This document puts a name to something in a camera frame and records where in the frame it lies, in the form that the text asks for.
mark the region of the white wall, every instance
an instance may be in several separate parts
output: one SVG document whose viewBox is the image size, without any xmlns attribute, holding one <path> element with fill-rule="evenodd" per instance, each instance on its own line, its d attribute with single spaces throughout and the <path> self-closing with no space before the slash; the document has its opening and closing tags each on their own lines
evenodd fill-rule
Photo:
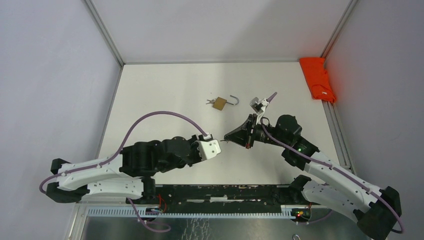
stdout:
<svg viewBox="0 0 424 240">
<path fill-rule="evenodd" d="M 93 0 L 126 63 L 319 56 L 349 0 Z"/>
<path fill-rule="evenodd" d="M 119 66 L 80 0 L 0 3 L 0 239 L 63 239 L 51 160 L 95 157 Z"/>
<path fill-rule="evenodd" d="M 424 1 L 363 0 L 327 59 L 358 175 L 400 193 L 405 235 L 422 239 Z"/>
</svg>

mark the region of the robotic arm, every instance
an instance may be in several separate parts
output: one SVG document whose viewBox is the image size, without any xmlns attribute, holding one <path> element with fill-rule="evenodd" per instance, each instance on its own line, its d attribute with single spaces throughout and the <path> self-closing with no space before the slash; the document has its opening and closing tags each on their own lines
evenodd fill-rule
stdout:
<svg viewBox="0 0 424 240">
<path fill-rule="evenodd" d="M 72 164 L 54 159 L 50 171 L 58 175 L 49 183 L 46 195 L 57 203 L 73 203 L 83 196 L 126 197 L 152 199 L 156 197 L 157 172 L 190 167 L 221 153 L 219 143 L 212 135 L 181 136 L 136 142 L 124 147 L 112 161 L 110 157 Z"/>
<path fill-rule="evenodd" d="M 320 152 L 318 147 L 301 136 L 302 127 L 291 115 L 281 115 L 275 127 L 263 123 L 270 98 L 254 98 L 250 106 L 256 112 L 224 140 L 250 149 L 254 142 L 284 147 L 281 156 L 293 167 L 312 174 L 326 182 L 318 184 L 300 175 L 290 186 L 301 191 L 309 201 L 339 212 L 354 222 L 374 240 L 384 240 L 402 214 L 399 193 L 388 186 L 385 189 L 368 183 L 345 170 Z"/>
</svg>

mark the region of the reflective metal surface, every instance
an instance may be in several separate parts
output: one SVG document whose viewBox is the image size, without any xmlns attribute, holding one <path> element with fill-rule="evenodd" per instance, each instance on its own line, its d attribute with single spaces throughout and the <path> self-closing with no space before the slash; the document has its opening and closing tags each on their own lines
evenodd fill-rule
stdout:
<svg viewBox="0 0 424 240">
<path fill-rule="evenodd" d="M 326 209 L 314 210 L 314 219 Z M 84 240 L 369 240 L 354 222 L 334 212 L 328 219 L 310 225 L 296 225 L 287 219 L 162 218 L 171 225 L 166 233 L 154 233 L 131 217 L 88 217 Z"/>
</svg>

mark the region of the metal hook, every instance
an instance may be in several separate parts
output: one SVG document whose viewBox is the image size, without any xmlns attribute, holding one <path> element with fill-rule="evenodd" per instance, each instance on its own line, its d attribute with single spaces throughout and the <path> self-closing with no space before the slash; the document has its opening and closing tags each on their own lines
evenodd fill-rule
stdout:
<svg viewBox="0 0 424 240">
<path fill-rule="evenodd" d="M 239 98 L 238 98 L 238 97 L 233 96 L 233 95 L 230 95 L 230 97 L 235 98 L 235 99 L 237 100 L 237 103 L 231 103 L 231 102 L 227 101 L 227 102 L 226 102 L 227 104 L 231 104 L 231 105 L 235 106 L 235 105 L 237 105 L 237 104 L 239 104 L 239 103 L 240 103 L 240 100 L 239 100 Z"/>
</svg>

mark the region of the white table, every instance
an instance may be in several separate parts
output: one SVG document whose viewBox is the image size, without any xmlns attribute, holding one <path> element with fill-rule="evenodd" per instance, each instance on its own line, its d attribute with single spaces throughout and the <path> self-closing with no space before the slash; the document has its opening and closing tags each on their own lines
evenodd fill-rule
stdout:
<svg viewBox="0 0 424 240">
<path fill-rule="evenodd" d="M 329 124 L 320 100 L 313 100 L 298 62 L 190 63 L 125 65 L 108 119 L 99 157 L 117 150 L 128 128 L 141 116 L 154 111 L 172 111 L 191 118 L 216 139 L 240 126 L 253 113 L 252 98 L 278 95 L 265 116 L 272 125 L 283 114 L 296 116 L 302 136 L 339 162 Z M 233 101 L 222 111 L 206 105 L 216 97 Z M 126 146 L 135 142 L 189 138 L 200 133 L 188 122 L 158 115 L 142 121 Z M 256 142 L 251 149 L 235 143 L 220 144 L 215 158 L 166 173 L 157 173 L 157 184 L 289 184 L 299 174 L 281 157 L 282 147 Z"/>
</svg>

